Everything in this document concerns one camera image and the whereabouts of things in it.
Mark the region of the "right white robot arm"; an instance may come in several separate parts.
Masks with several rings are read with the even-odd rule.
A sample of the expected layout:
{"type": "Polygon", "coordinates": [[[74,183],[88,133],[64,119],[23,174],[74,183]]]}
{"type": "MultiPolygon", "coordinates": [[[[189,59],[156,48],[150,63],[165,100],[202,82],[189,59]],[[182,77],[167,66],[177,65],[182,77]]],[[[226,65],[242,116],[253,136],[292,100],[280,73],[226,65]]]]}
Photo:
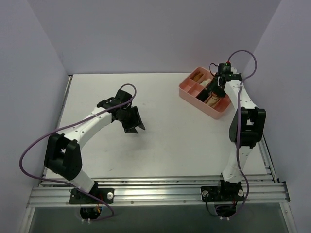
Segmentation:
{"type": "Polygon", "coordinates": [[[227,200],[233,190],[239,190],[247,158],[263,135],[266,111],[258,108],[248,95],[241,74],[231,71],[231,63],[217,65],[209,91],[216,97],[229,97],[235,114],[229,127],[229,139],[233,143],[228,163],[221,173],[221,185],[216,187],[216,196],[227,200]]]}

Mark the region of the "beige underwear with navy trim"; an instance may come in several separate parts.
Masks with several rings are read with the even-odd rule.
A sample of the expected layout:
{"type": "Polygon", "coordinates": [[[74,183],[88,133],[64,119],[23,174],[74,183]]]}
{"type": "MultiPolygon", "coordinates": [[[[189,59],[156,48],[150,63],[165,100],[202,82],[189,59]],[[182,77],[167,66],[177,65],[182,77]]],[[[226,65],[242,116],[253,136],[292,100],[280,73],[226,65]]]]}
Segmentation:
{"type": "Polygon", "coordinates": [[[215,105],[221,100],[222,98],[217,97],[217,96],[210,96],[207,100],[206,100],[206,105],[214,108],[215,105]]]}

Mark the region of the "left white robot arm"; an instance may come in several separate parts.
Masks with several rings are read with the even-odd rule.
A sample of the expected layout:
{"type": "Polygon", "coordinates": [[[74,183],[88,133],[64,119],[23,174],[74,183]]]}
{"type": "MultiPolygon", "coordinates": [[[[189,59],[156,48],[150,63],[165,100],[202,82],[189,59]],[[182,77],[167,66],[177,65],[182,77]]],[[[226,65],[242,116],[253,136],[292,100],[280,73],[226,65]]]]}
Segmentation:
{"type": "Polygon", "coordinates": [[[99,102],[80,123],[49,136],[44,166],[81,190],[86,203],[97,200],[99,188],[82,169],[81,149],[101,129],[118,121],[125,133],[145,129],[138,108],[132,105],[135,95],[119,89],[115,96],[99,102]]]}

